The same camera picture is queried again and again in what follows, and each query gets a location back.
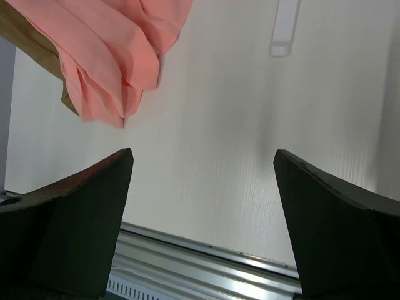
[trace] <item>pink fabric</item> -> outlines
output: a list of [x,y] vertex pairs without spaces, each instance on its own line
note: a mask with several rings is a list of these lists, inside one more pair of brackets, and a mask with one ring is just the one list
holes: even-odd
[[193,0],[6,0],[56,46],[83,121],[118,128],[158,84]]

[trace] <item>white wood-grain panel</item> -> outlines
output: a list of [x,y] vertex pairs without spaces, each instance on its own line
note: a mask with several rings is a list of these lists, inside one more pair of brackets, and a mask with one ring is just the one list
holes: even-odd
[[397,2],[302,0],[292,53],[274,58],[276,0],[196,0],[159,89],[124,130],[80,123],[61,83],[18,51],[6,188],[25,193],[131,147],[124,221],[294,265],[276,149],[396,191],[385,170],[398,156]]

